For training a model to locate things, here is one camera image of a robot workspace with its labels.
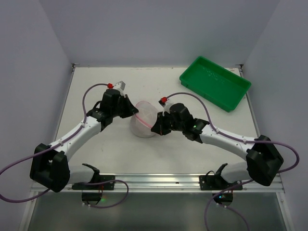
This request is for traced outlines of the white mesh laundry bag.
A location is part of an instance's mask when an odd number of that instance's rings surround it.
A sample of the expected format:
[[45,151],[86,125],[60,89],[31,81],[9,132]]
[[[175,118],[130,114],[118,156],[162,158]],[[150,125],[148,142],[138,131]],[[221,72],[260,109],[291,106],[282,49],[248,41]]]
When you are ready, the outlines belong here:
[[155,133],[151,129],[156,123],[158,110],[147,101],[140,101],[135,107],[139,112],[130,119],[130,131],[140,138],[153,137]]

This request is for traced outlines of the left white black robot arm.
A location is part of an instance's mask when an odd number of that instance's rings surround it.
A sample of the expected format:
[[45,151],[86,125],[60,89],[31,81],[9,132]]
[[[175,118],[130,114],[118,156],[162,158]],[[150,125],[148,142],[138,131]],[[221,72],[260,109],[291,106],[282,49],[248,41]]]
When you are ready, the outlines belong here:
[[107,89],[99,105],[86,112],[79,125],[63,137],[35,148],[29,174],[33,181],[55,193],[68,184],[99,184],[99,169],[89,164],[70,166],[70,159],[86,142],[110,125],[115,117],[128,118],[138,112],[120,87]]

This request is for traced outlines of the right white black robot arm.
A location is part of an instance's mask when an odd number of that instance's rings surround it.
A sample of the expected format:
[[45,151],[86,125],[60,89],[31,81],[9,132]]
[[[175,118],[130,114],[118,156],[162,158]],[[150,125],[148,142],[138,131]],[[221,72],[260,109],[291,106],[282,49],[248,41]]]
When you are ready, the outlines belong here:
[[168,112],[159,112],[151,131],[161,136],[180,131],[191,141],[213,145],[242,158],[243,162],[225,163],[214,175],[206,177],[206,184],[218,189],[243,180],[270,186],[283,164],[282,156],[268,137],[261,135],[254,139],[234,133],[223,136],[208,121],[194,118],[182,103],[172,105]]

